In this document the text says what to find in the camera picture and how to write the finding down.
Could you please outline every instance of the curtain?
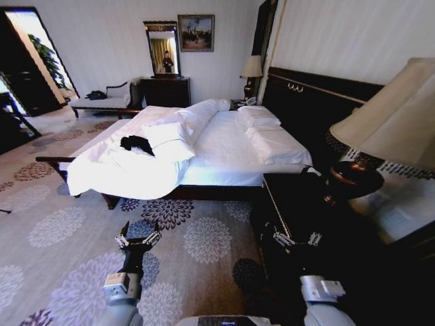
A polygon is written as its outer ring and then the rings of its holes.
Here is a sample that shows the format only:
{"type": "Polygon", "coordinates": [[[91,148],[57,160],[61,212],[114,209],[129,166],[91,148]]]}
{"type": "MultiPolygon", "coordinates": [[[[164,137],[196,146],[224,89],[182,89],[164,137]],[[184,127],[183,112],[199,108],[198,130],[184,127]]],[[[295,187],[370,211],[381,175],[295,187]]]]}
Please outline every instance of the curtain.
{"type": "Polygon", "coordinates": [[[152,54],[154,57],[154,62],[156,64],[156,72],[164,73],[163,68],[163,58],[164,52],[169,51],[169,58],[174,62],[174,49],[171,46],[169,39],[151,39],[152,54]]]}

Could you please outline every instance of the mirror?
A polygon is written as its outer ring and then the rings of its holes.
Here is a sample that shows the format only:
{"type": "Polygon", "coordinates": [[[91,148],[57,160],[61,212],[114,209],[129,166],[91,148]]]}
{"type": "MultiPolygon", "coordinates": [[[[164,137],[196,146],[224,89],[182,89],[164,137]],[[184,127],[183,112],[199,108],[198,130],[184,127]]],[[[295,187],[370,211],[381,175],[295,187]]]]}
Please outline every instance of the mirror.
{"type": "Polygon", "coordinates": [[[143,22],[150,47],[154,76],[181,75],[177,22],[143,22]]]}

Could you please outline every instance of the framed painting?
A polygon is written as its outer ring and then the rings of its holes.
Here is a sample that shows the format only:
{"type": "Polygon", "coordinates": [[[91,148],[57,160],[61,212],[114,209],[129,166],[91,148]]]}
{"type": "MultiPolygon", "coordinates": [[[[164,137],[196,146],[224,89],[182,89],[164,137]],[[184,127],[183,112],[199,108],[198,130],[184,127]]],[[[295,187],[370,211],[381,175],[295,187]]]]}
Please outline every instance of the framed painting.
{"type": "Polygon", "coordinates": [[[214,50],[215,15],[178,15],[178,31],[182,52],[214,50]]]}

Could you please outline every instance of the wooden bed frame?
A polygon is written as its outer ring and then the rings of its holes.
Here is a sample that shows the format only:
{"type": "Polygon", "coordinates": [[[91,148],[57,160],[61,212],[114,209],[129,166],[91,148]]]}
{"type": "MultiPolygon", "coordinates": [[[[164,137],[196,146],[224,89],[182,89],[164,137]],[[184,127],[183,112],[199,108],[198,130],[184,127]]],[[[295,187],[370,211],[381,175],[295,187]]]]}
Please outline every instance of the wooden bed frame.
{"type": "MultiPolygon", "coordinates": [[[[281,120],[283,128],[309,150],[314,167],[326,173],[339,159],[326,143],[329,127],[347,117],[381,88],[382,85],[271,67],[262,105],[271,110],[281,120]]],[[[67,173],[59,169],[59,163],[74,159],[36,158],[38,162],[48,163],[65,182],[67,173]]],[[[260,190],[261,187],[180,185],[163,198],[252,200],[260,190]]],[[[101,195],[109,209],[114,209],[120,200],[117,196],[101,195]]]]}

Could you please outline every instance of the dresser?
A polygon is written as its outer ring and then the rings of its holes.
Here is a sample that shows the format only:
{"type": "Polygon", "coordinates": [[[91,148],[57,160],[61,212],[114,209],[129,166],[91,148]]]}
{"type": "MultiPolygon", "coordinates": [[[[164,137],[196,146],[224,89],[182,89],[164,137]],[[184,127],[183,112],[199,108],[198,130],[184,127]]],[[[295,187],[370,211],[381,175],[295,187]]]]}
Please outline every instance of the dresser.
{"type": "Polygon", "coordinates": [[[189,107],[189,77],[159,77],[141,79],[141,91],[147,105],[158,107],[189,107]]]}

